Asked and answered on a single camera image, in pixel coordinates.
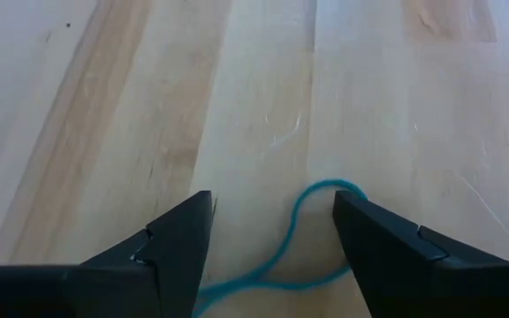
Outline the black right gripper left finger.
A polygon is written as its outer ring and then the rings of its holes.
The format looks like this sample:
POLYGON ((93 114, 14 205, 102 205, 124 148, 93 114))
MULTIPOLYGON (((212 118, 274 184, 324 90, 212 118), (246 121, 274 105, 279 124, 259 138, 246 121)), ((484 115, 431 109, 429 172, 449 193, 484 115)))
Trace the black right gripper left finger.
POLYGON ((189 317, 212 219, 199 191, 80 264, 0 266, 0 317, 189 317))

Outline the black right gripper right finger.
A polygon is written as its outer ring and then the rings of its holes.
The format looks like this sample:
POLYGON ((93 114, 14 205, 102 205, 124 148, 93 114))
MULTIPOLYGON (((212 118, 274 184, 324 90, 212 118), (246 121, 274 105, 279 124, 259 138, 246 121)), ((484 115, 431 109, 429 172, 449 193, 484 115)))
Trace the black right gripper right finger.
POLYGON ((348 191, 332 217, 372 316, 509 318, 509 261, 348 191))

